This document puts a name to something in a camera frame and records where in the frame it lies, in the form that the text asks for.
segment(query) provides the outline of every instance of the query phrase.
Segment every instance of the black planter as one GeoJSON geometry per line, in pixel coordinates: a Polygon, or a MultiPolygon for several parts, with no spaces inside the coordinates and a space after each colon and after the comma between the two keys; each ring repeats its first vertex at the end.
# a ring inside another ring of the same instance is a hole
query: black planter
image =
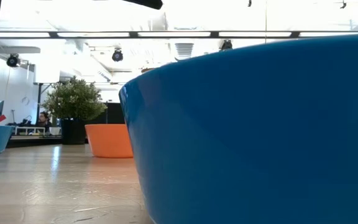
{"type": "Polygon", "coordinates": [[[85,144],[85,122],[82,120],[62,120],[62,144],[85,144]]]}

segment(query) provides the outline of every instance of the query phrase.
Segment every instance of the white ceiling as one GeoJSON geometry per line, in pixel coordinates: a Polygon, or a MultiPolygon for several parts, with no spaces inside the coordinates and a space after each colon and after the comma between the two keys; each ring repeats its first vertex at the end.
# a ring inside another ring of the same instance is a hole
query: white ceiling
{"type": "MultiPolygon", "coordinates": [[[[157,11],[125,1],[16,0],[3,1],[2,30],[129,31],[129,30],[352,30],[358,26],[358,0],[163,0],[157,11]]],[[[175,61],[177,40],[85,40],[91,55],[114,73],[158,67],[175,61]],[[120,48],[124,60],[111,60],[120,48]]],[[[191,56],[219,50],[221,40],[181,40],[194,43],[191,56]]],[[[54,40],[0,40],[7,46],[52,46],[54,40]]],[[[261,39],[236,39],[233,46],[264,44],[261,39]]],[[[35,55],[21,55],[33,60],[35,55]]]]}

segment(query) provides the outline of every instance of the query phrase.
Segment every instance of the person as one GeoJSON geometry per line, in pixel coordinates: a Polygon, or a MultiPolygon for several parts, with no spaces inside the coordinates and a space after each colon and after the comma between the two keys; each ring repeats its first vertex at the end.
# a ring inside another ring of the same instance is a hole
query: person
{"type": "Polygon", "coordinates": [[[46,131],[49,131],[50,122],[49,122],[49,115],[47,112],[43,111],[40,113],[38,117],[38,127],[45,128],[46,131]]]}

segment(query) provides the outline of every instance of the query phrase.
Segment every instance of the green plant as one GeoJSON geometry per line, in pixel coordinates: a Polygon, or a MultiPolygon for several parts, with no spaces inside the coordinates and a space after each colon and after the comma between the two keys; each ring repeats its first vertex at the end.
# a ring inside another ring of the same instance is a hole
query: green plant
{"type": "Polygon", "coordinates": [[[41,106],[58,118],[87,121],[95,119],[106,109],[106,105],[100,102],[100,90],[93,83],[88,85],[85,80],[74,77],[53,84],[52,88],[41,106]]]}

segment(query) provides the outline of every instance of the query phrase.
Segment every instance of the potted plant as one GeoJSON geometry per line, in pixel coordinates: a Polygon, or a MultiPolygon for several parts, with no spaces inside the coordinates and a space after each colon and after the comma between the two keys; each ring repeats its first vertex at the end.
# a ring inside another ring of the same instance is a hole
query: potted plant
{"type": "Polygon", "coordinates": [[[101,100],[100,90],[93,83],[76,77],[53,84],[53,91],[41,105],[61,119],[62,143],[84,144],[85,122],[95,119],[106,109],[101,100]]]}

